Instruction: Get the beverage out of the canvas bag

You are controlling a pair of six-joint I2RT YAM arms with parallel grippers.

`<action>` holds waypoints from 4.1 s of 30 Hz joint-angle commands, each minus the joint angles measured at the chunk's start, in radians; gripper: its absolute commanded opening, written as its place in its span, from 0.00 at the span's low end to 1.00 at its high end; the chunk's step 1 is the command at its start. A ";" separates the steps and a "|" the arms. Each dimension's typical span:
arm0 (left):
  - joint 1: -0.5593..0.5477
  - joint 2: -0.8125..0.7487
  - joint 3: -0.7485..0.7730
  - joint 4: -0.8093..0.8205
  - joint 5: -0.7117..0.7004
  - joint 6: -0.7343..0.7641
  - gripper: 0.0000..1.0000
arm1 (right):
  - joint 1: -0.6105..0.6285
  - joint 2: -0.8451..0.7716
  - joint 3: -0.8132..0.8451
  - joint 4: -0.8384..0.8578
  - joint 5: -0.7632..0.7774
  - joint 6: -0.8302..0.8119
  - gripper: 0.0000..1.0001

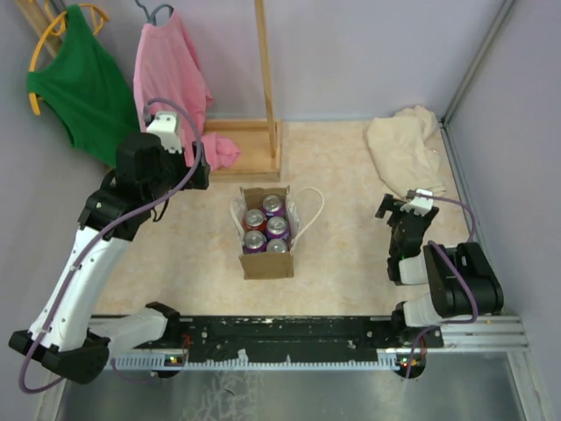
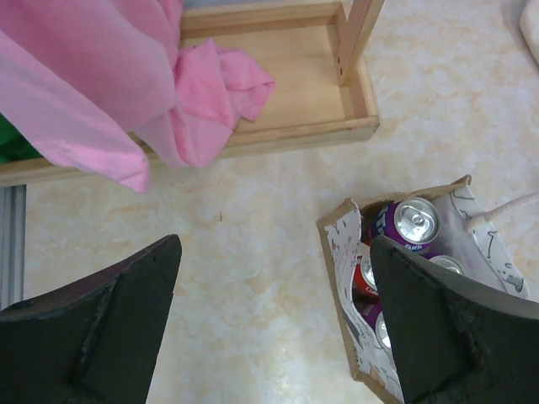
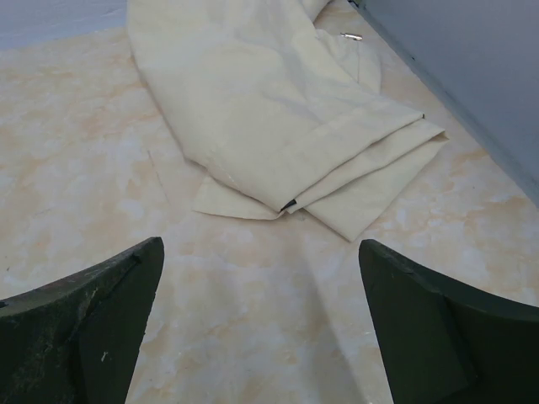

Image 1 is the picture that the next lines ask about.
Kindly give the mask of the red soda can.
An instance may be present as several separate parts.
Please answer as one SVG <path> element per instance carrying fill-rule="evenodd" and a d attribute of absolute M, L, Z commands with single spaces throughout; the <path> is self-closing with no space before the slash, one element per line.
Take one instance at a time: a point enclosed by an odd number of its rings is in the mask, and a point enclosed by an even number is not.
<path fill-rule="evenodd" d="M 259 231 L 266 229 L 267 217 L 260 209 L 247 210 L 242 219 L 242 225 L 247 232 Z"/>

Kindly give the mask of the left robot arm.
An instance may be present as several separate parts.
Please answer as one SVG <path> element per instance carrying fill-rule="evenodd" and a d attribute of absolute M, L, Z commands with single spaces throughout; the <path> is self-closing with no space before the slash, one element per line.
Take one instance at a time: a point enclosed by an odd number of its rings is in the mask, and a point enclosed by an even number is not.
<path fill-rule="evenodd" d="M 159 220 L 153 209 L 167 207 L 183 189 L 208 188 L 209 165 L 201 136 L 195 135 L 192 166 L 187 166 L 180 146 L 149 132 L 133 133 L 118 146 L 116 167 L 82 209 L 71 254 L 47 304 L 28 329 L 11 334 L 10 348 L 25 357 L 18 378 L 24 393 L 53 387 L 48 383 L 33 389 L 26 384 L 32 361 L 59 382 L 88 384 L 107 363 L 136 346 L 157 342 L 170 348 L 181 341 L 179 312 L 158 302 L 96 329 L 89 326 L 114 266 L 139 227 Z"/>

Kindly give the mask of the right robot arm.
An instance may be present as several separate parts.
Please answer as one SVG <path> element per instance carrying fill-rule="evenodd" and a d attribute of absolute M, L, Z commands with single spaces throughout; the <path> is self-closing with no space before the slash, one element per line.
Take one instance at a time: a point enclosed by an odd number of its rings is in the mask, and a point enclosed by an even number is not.
<path fill-rule="evenodd" d="M 439 212 L 435 202 L 455 204 L 470 217 L 467 240 L 444 246 L 424 235 Z M 425 285 L 429 292 L 398 303 L 392 312 L 392 337 L 409 347 L 431 328 L 470 324 L 502 311 L 502 287 L 481 245 L 475 240 L 474 212 L 458 200 L 410 190 L 404 199 L 386 194 L 375 217 L 389 216 L 387 275 L 397 286 Z"/>

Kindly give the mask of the purple soda can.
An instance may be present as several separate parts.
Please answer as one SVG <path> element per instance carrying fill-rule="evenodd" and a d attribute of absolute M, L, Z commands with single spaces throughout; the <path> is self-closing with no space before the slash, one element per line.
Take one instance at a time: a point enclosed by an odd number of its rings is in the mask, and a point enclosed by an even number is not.
<path fill-rule="evenodd" d="M 267 219 L 274 217 L 284 218 L 286 216 L 284 199 L 275 194 L 265 196 L 262 201 L 262 211 Z"/>

